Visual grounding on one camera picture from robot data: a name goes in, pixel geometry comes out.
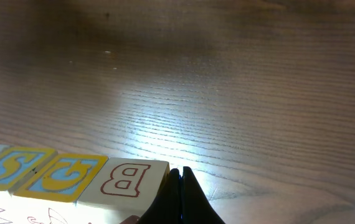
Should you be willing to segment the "wooden block red drawing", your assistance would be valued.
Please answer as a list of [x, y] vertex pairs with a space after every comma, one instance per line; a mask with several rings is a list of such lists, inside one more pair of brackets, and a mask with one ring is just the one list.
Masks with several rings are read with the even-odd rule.
[[76, 223], [136, 223], [169, 171], [166, 161], [110, 158], [77, 200]]

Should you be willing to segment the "wooden block blue H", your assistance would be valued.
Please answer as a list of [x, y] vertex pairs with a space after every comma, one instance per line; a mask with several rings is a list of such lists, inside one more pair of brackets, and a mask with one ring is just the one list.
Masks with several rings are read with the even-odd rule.
[[13, 196], [75, 203], [107, 160], [107, 156], [59, 154], [19, 187]]

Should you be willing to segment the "wooden block green bottom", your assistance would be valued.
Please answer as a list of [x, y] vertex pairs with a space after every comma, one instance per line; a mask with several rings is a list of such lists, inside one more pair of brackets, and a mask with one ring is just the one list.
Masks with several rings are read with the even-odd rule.
[[51, 148], [11, 147], [0, 153], [0, 191], [13, 192], [57, 155]]

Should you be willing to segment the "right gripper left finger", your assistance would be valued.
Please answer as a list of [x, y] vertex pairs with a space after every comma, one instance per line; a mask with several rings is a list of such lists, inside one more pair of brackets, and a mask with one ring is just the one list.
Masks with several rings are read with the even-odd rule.
[[179, 224], [181, 223], [180, 175], [178, 169], [171, 169], [166, 181], [149, 209], [137, 224]]

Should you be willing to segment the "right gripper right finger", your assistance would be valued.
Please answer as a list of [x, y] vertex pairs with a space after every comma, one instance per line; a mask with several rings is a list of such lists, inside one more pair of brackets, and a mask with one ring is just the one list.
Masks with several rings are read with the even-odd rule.
[[181, 213], [184, 224], [224, 224], [205, 196], [192, 169], [183, 167]]

